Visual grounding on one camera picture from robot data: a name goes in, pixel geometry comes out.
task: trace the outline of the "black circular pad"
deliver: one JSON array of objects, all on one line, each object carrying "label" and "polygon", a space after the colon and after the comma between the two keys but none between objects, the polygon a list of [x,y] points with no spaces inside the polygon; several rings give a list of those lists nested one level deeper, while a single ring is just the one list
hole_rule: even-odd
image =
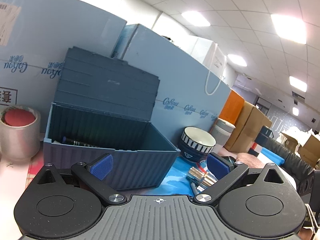
[{"label": "black circular pad", "polygon": [[14,208],[14,217],[23,234],[64,239],[90,228],[101,210],[93,193],[55,182],[28,187]]},{"label": "black circular pad", "polygon": [[239,233],[276,238],[300,229],[306,208],[292,185],[256,181],[225,194],[218,213]]},{"label": "black circular pad", "polygon": [[247,209],[259,216],[273,216],[283,209],[282,202],[269,195],[257,195],[247,199]]},{"label": "black circular pad", "polygon": [[45,216],[58,217],[71,211],[74,204],[73,200],[66,196],[49,196],[38,202],[37,209]]}]

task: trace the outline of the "gray ribbed plate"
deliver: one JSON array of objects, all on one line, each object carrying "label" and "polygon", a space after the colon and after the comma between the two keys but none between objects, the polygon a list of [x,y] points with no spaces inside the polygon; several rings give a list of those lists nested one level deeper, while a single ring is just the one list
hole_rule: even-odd
[{"label": "gray ribbed plate", "polygon": [[[69,240],[245,240],[227,228],[209,206],[187,196],[133,196],[110,206],[91,229]],[[299,240],[296,235],[288,240]]]}]

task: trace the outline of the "blue gripper pad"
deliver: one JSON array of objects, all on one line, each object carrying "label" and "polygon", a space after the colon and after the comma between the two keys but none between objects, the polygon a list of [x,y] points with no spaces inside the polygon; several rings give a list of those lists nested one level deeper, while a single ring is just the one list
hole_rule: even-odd
[{"label": "blue gripper pad", "polygon": [[210,153],[207,157],[208,170],[217,178],[222,179],[228,173],[230,173],[234,166],[231,162],[228,162],[224,158],[215,153]]},{"label": "blue gripper pad", "polygon": [[98,179],[103,180],[113,168],[113,157],[107,153],[87,164],[87,170]]}]

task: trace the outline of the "blue plastic storage box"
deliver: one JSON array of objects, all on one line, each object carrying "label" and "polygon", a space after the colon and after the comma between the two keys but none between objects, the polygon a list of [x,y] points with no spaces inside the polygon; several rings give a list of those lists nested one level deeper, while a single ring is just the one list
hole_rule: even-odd
[{"label": "blue plastic storage box", "polygon": [[[180,153],[150,122],[159,82],[125,61],[69,49],[50,109],[44,162],[64,169],[110,153],[113,169],[104,181],[112,188],[159,186]],[[63,136],[101,148],[54,143]]]}]

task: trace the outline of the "ceiling light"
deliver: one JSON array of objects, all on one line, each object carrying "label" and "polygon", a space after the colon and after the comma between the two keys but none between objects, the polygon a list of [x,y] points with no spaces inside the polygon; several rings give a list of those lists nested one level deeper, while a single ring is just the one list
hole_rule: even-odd
[{"label": "ceiling light", "polygon": [[298,116],[299,115],[299,109],[298,108],[292,108],[292,113],[295,115],[295,116]]},{"label": "ceiling light", "polygon": [[241,56],[233,55],[233,54],[228,54],[228,58],[229,58],[234,64],[237,64],[237,65],[242,66],[242,67],[246,67],[246,66],[247,66],[247,63],[245,62],[245,60],[244,60]]},{"label": "ceiling light", "polygon": [[292,77],[290,76],[289,77],[289,80],[290,80],[290,85],[292,85],[293,87],[303,91],[303,92],[306,92],[307,91],[307,84],[295,77]]},{"label": "ceiling light", "polygon": [[181,14],[188,22],[194,26],[210,26],[211,24],[202,16],[201,13],[196,11],[184,12]]},{"label": "ceiling light", "polygon": [[301,19],[279,14],[271,14],[271,19],[281,38],[302,44],[307,43],[306,25]]}]

